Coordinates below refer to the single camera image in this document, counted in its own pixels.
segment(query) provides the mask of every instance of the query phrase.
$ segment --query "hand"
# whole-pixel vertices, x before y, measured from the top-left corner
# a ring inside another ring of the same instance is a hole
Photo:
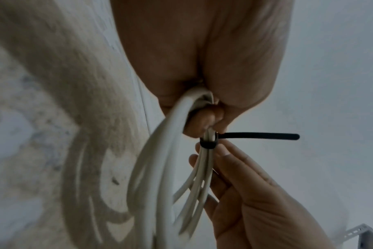
[[[184,133],[219,133],[270,94],[284,54],[293,0],[111,0],[125,53],[167,114],[203,82],[218,105]]]
[[[205,210],[219,249],[334,249],[310,213],[227,140],[215,148],[214,170],[210,188],[219,202],[209,196]]]

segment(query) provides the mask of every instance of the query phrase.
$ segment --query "white cable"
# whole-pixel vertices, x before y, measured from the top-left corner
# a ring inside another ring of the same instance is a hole
[[[173,195],[175,158],[189,112],[212,103],[213,96],[204,87],[187,91],[153,132],[137,158],[128,185],[127,205],[134,215],[138,248],[182,248],[194,233],[208,195],[213,152],[200,148],[190,176]],[[214,141],[215,132],[209,129],[203,138]],[[173,223],[173,203],[188,188],[191,192]]]

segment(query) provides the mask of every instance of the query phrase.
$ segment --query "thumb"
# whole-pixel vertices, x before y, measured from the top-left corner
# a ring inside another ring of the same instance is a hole
[[[264,198],[271,190],[271,186],[259,174],[231,154],[223,144],[218,144],[215,148],[214,161],[244,202]]]

